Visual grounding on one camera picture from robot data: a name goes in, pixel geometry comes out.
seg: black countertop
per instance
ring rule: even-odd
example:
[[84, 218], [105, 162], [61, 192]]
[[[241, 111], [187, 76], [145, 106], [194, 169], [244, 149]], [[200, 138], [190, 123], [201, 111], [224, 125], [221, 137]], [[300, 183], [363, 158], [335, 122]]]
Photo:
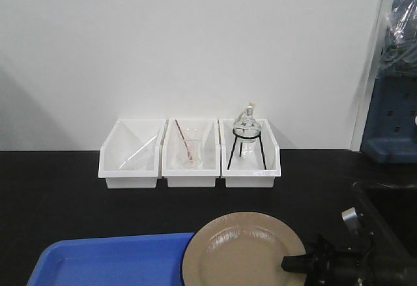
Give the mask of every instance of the black countertop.
[[[243, 210], [283, 220], [303, 243], [321, 233], [350, 246], [340, 213], [365, 210], [352, 185], [399, 176], [359, 152], [282, 150], [282, 177], [270, 189], [226, 188], [219, 179], [215, 188], [168, 188], [159, 180], [156, 189], [109, 190], [97, 177], [98, 158], [98, 152], [0, 152], [0, 285], [25, 285], [42, 250], [59, 240], [194, 232]], [[377, 243], [394, 252], [373, 230]]]

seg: black tripod stand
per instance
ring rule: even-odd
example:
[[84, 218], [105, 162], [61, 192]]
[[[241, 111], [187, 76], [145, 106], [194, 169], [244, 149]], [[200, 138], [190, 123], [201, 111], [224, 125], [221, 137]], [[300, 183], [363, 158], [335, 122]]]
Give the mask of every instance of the black tripod stand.
[[[261, 154], [262, 154], [263, 167], [264, 167], [264, 169], [266, 170], [265, 154], [264, 154], [264, 152], [263, 152], [263, 144], [262, 144], [261, 132], [259, 132], [259, 134], [258, 134], [258, 135], [253, 136], [253, 137], [244, 137], [244, 136], [240, 136], [240, 135], [236, 134], [235, 129], [233, 129], [233, 135], [235, 136], [235, 141], [233, 142], [232, 153], [230, 154], [230, 159], [229, 159], [229, 164], [227, 165], [227, 169], [230, 169], [230, 165], [232, 164], [233, 153], [234, 153], [234, 151], [235, 151], [236, 142], [237, 142], [237, 139], [238, 139], [238, 138], [245, 139], [245, 140], [257, 139], [257, 138], [259, 138], [259, 142], [260, 142], [260, 144], [261, 144]], [[243, 144], [243, 142], [240, 142], [239, 157], [241, 157], [241, 156], [242, 156], [242, 144]]]

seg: plastic tray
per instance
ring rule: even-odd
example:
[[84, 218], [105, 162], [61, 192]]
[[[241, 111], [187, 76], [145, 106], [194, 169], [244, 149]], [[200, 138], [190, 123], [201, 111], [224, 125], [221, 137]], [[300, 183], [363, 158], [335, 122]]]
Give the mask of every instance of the plastic tray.
[[63, 240], [44, 250], [27, 286], [181, 286], [193, 233]]
[[184, 139], [201, 142], [201, 161], [198, 167], [190, 169], [178, 161], [182, 152], [186, 155], [184, 141], [175, 124], [170, 119], [162, 149], [162, 175], [168, 179], [168, 187], [215, 187], [216, 177], [220, 176], [219, 129], [216, 119], [177, 120]]
[[263, 167], [259, 140], [243, 144], [242, 157], [239, 147], [233, 153], [230, 169], [227, 169], [233, 142], [235, 120], [219, 120], [220, 141], [222, 143], [222, 177], [226, 187], [273, 187], [276, 177], [281, 176], [280, 148], [272, 133], [268, 120], [257, 119], [262, 126], [262, 142], [265, 151], [266, 170]]
[[100, 149], [108, 188], [155, 188], [166, 120], [119, 119]]

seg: white storage bin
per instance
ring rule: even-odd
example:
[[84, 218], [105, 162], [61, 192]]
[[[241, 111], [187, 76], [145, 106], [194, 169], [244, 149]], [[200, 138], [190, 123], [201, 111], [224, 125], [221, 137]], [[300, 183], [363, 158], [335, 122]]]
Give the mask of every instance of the white storage bin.
[[100, 149], [108, 188], [155, 188], [166, 120], [119, 119]]
[[227, 169], [235, 136], [235, 120], [219, 120], [222, 144], [222, 177], [226, 187], [273, 187], [275, 177], [281, 176], [280, 148], [269, 126], [268, 120], [257, 119], [262, 126], [262, 143], [265, 153], [266, 170], [263, 166], [259, 138], [253, 143], [243, 143], [242, 157], [239, 156], [240, 143], [237, 141], [230, 169]]
[[215, 187], [220, 176], [217, 120], [170, 119], [162, 149], [162, 175], [169, 187]]

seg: paper plate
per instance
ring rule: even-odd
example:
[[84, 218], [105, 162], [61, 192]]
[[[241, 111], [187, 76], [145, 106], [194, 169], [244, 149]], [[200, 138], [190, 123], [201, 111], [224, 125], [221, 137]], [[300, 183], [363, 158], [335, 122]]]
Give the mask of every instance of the paper plate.
[[284, 255], [306, 251], [285, 223], [257, 212], [221, 216], [200, 229], [182, 259], [185, 286], [303, 286], [306, 275], [282, 270]]

